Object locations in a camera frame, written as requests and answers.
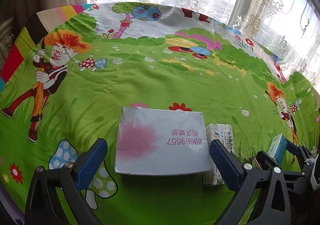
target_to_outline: red stripe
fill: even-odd
[[[5,83],[9,81],[10,77],[14,74],[22,62],[23,57],[20,54],[18,47],[14,44],[1,71],[1,78]]]
[[[81,13],[84,11],[84,8],[81,5],[72,5],[73,9],[77,14]]]

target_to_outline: yellow stripe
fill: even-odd
[[[15,45],[19,49],[22,57],[25,58],[31,50],[36,47],[36,44],[32,41],[28,30],[24,27],[18,35]]]
[[[64,6],[64,7],[61,7],[61,9],[63,13],[66,15],[68,20],[77,15],[77,13],[75,12],[72,6]]]

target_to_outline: red polka dot mushroom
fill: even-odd
[[[80,72],[84,71],[86,68],[93,68],[94,67],[94,60],[92,58],[88,58],[81,63],[79,63],[79,66],[81,67],[79,69]]]
[[[297,111],[297,106],[290,104],[290,110],[291,110],[291,111],[293,112],[293,114],[295,115],[295,114],[296,114],[296,111]]]

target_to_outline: metal bolt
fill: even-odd
[[[64,167],[65,168],[71,168],[73,166],[73,162],[66,162],[65,164],[64,164]]]
[[[273,169],[273,171],[275,171],[276,173],[281,173],[281,169],[277,166]]]
[[[251,164],[244,164],[244,166],[243,166],[245,169],[247,169],[247,170],[251,170],[252,169],[252,165]]]
[[[36,169],[37,172],[42,172],[43,171],[43,167],[42,166],[38,166]]]

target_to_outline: pink stripe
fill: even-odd
[[[62,22],[66,22],[68,20],[68,18],[66,17],[66,15],[64,14],[63,10],[61,7],[56,8],[56,12],[59,16],[59,18],[62,20]]]
[[[81,13],[84,11],[84,8],[81,5],[72,5],[73,9],[77,14]]]

